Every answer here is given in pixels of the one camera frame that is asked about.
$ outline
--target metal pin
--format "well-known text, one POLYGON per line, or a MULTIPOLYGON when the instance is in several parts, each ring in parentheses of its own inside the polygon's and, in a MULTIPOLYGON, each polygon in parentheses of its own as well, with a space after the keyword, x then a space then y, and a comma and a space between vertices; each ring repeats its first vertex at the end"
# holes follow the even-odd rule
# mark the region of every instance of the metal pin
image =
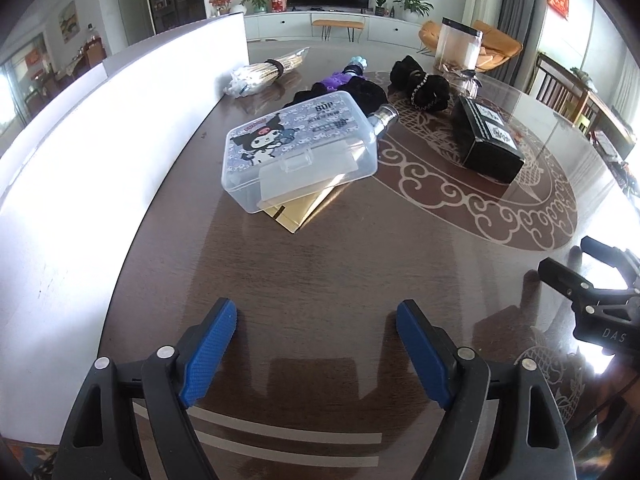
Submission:
POLYGON ((466 346, 458 348, 458 357, 460 359, 464 359, 465 361, 471 361, 476 357, 476 353, 466 346))
POLYGON ((94 366, 98 370, 104 370, 107 366, 109 366, 110 362, 111 361, 109 361, 108 357, 98 357, 95 360, 94 366))
POLYGON ((161 359, 168 359, 175 353, 175 348, 172 346, 163 346, 158 349, 156 355, 161 359))
POLYGON ((536 368, 538 368, 538 365, 536 364, 536 362, 533 359, 529 359, 528 357, 525 357, 522 360, 522 367, 525 370, 529 370, 529 372, 534 371, 536 368))

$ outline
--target black box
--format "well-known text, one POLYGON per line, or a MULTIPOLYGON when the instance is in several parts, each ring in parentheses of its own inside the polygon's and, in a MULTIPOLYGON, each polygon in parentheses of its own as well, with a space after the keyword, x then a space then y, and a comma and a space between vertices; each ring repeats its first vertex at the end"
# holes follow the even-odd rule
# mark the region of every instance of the black box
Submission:
POLYGON ((524 165, 524 155, 500 115, 473 99, 460 96, 451 117, 462 164, 510 184, 524 165))

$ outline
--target dining table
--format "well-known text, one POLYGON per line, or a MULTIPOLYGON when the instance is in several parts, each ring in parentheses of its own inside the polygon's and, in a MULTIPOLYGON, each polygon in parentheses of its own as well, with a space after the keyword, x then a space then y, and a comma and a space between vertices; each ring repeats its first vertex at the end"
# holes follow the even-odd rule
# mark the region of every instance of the dining table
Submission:
MULTIPOLYGON (((252 43, 250 59, 294 43, 252 43)), ((535 360, 568 426, 593 407, 612 359, 572 335, 569 300, 536 269, 552 257, 595 286, 624 288, 578 246, 589 235, 640 254, 638 216, 579 130, 488 75, 478 100, 525 157, 510 184, 464 167, 452 103, 433 114, 413 108, 390 85, 390 55, 386 70, 365 73, 399 112, 378 141, 373 176, 335 188, 294 233, 222 189, 226 134, 340 70, 350 48, 313 44, 294 73, 213 108, 156 193, 111 298, 98 354, 116 363, 174 344, 217 298, 235 303, 236 332, 190 410, 225 480, 412 478, 444 411, 396 332, 406 299, 486 360, 535 360)), ((152 477, 162 478, 142 405, 136 413, 152 477)), ((488 401, 464 478, 478 478, 495 413, 488 401)), ((615 461, 617 448, 592 436, 574 449, 578 470, 594 456, 603 470, 615 461)))

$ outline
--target blue gripper pad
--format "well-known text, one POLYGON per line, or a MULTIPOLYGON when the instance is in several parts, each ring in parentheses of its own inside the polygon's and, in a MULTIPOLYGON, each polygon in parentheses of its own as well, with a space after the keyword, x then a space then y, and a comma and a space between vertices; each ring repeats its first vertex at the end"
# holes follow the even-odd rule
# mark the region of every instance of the blue gripper pad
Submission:
POLYGON ((453 402, 448 385, 448 370, 427 337, 424 322, 430 327, 429 330, 433 331, 433 327, 414 301, 405 300, 398 305, 396 330, 414 364, 420 383, 431 400, 435 400, 443 410, 448 410, 453 402))
POLYGON ((179 397, 186 408, 207 393, 226 346, 236 331, 237 320, 236 306, 233 301, 226 300, 185 364, 179 397))

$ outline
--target clear plastic container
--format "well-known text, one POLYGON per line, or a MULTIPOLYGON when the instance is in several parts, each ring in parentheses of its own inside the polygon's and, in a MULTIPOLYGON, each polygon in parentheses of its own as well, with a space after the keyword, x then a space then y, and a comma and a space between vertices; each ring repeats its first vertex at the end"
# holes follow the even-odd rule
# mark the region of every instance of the clear plastic container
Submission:
POLYGON ((445 73, 453 70, 475 70, 481 43, 481 31, 443 18, 434 69, 445 73))
POLYGON ((255 213, 370 176, 378 120, 339 91, 238 126, 226 134, 222 186, 255 213))

